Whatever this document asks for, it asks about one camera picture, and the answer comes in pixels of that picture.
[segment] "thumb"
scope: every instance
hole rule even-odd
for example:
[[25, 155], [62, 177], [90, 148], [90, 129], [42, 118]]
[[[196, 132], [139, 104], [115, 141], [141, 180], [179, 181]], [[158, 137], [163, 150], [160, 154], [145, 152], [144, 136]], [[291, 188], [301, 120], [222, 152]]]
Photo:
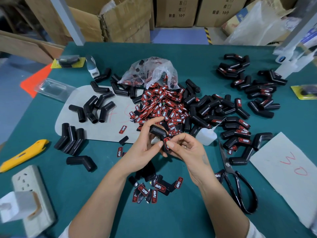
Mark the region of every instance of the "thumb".
[[159, 141], [152, 146], [148, 151], [145, 152], [145, 157], [151, 159], [160, 151], [163, 146], [163, 141]]
[[173, 141], [167, 141], [166, 144], [168, 145], [168, 147], [174, 151], [175, 153], [178, 154], [178, 156], [180, 156], [184, 161], [187, 158], [187, 152], [186, 149], [182, 148], [179, 144], [173, 142]]

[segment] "scissors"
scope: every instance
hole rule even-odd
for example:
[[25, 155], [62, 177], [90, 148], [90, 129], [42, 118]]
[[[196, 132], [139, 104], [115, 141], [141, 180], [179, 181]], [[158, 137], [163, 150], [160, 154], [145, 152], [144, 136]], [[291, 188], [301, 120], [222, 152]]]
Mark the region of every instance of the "scissors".
[[[231, 164], [229, 163], [229, 159], [226, 156], [226, 152], [224, 150], [224, 147], [222, 146], [222, 144], [219, 142], [219, 148], [220, 148], [220, 152], [221, 152], [221, 157], [222, 157], [222, 161], [224, 162], [224, 169], [222, 169], [219, 173], [216, 174], [219, 175], [219, 182], [222, 184], [223, 180], [225, 179], [231, 196], [233, 198], [233, 200], [236, 202], [236, 204], [239, 206], [239, 208], [246, 214], [252, 214], [256, 211], [257, 206], [258, 206], [258, 200], [257, 200], [257, 196], [256, 193], [253, 189], [253, 187], [250, 185], [250, 183], [238, 172], [238, 171], [234, 171]], [[231, 182], [228, 178], [228, 174], [232, 174], [236, 180], [236, 187], [237, 187], [237, 191], [238, 191], [238, 196], [236, 195], [236, 192], [234, 191]], [[252, 201], [251, 201], [251, 205], [249, 207], [249, 209], [247, 210], [243, 204], [242, 201], [242, 193], [241, 193], [241, 187], [240, 187], [240, 180], [242, 180], [247, 187], [250, 189], [251, 193], [252, 193]]]

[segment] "green table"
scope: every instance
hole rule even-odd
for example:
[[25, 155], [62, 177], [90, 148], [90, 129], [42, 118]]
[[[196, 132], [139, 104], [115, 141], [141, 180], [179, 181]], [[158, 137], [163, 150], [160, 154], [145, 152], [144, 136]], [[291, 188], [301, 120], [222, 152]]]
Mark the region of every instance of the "green table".
[[[286, 86], [278, 87], [278, 91], [274, 93], [274, 100], [281, 104], [281, 109], [275, 111], [273, 119], [254, 115], [247, 106], [249, 100], [244, 92], [232, 89], [230, 80], [219, 77], [215, 72], [217, 65], [223, 61], [225, 53], [237, 53], [250, 56], [251, 65], [247, 68], [246, 74], [251, 74], [253, 79], [261, 79], [256, 75], [258, 70], [278, 67], [274, 61], [276, 56], [272, 55], [273, 49], [273, 47], [128, 43], [86, 43], [83, 47], [77, 47], [74, 43], [69, 43], [63, 54], [92, 55], [100, 71], [110, 67], [113, 73], [118, 75], [123, 75], [132, 63], [142, 58], [158, 56], [169, 59], [178, 71], [181, 84], [184, 84], [187, 78], [191, 78], [202, 89], [199, 96], [217, 93], [220, 96], [231, 94], [232, 98], [241, 97], [244, 108], [251, 114], [248, 123], [252, 126], [253, 134], [260, 132], [277, 134], [282, 131], [317, 164], [314, 146], [316, 137], [314, 134], [317, 133], [317, 100], [298, 100], [290, 89], [291, 85], [316, 82], [313, 80], [316, 76], [316, 68], [313, 64], [308, 65], [300, 73], [292, 74]], [[86, 66], [54, 69], [49, 77], [75, 87], [88, 85], [91, 81]], [[109, 85], [109, 81], [106, 80], [102, 84]], [[65, 159], [68, 155], [53, 148], [59, 139], [54, 124], [62, 106], [63, 104], [58, 101], [37, 95], [0, 153], [1, 163], [39, 139], [51, 141], [51, 146], [38, 157], [0, 174], [0, 197], [13, 190], [11, 177], [14, 174], [28, 165], [37, 165], [57, 215], [56, 224], [46, 231], [52, 237], [61, 234], [104, 175], [117, 162], [116, 153], [120, 146], [119, 143], [90, 140], [81, 155], [93, 158], [98, 166], [93, 173], [87, 172], [83, 166], [66, 165]], [[126, 144], [124, 151], [130, 146], [131, 144]], [[205, 149], [214, 171], [222, 169], [218, 146], [212, 144]], [[167, 182], [172, 183], [179, 176], [183, 177], [181, 189], [175, 190], [167, 197], [159, 193], [157, 204], [147, 204], [145, 201], [135, 204], [132, 203], [133, 188], [127, 182], [118, 206], [112, 236], [213, 237], [214, 231], [201, 194], [190, 180], [185, 164], [176, 159], [164, 159], [159, 155], [153, 159], [153, 163], [157, 173], [163, 175]], [[249, 180], [257, 193], [258, 210], [248, 217], [266, 237], [314, 237], [251, 163], [235, 169]], [[243, 191], [244, 196], [248, 198], [245, 190]], [[0, 233], [23, 235], [22, 222], [0, 225]]]

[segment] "blue floor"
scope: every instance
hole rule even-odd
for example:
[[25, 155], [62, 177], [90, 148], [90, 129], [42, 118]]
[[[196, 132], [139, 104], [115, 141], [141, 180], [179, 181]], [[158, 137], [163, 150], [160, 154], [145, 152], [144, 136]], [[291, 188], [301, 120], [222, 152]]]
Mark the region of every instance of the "blue floor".
[[[203, 27], [156, 28], [150, 31], [150, 34], [152, 43], [208, 45]], [[2, 144], [9, 138], [32, 101], [31, 96], [20, 88], [20, 83], [45, 65], [14, 55], [2, 54], [0, 57], [8, 58], [0, 64], [0, 110], [5, 110], [3, 113], [8, 114], [0, 116]]]

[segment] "clear plastic bag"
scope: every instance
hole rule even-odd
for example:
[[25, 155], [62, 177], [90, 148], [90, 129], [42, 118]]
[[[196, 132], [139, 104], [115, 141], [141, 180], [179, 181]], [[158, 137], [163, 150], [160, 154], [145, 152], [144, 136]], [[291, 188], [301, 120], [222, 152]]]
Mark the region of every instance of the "clear plastic bag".
[[179, 89], [177, 70], [171, 61], [159, 57], [142, 59], [131, 65], [118, 83], [148, 89], [152, 84], [168, 85], [169, 89]]
[[224, 44], [265, 46], [285, 34], [285, 23], [272, 7], [259, 1]]

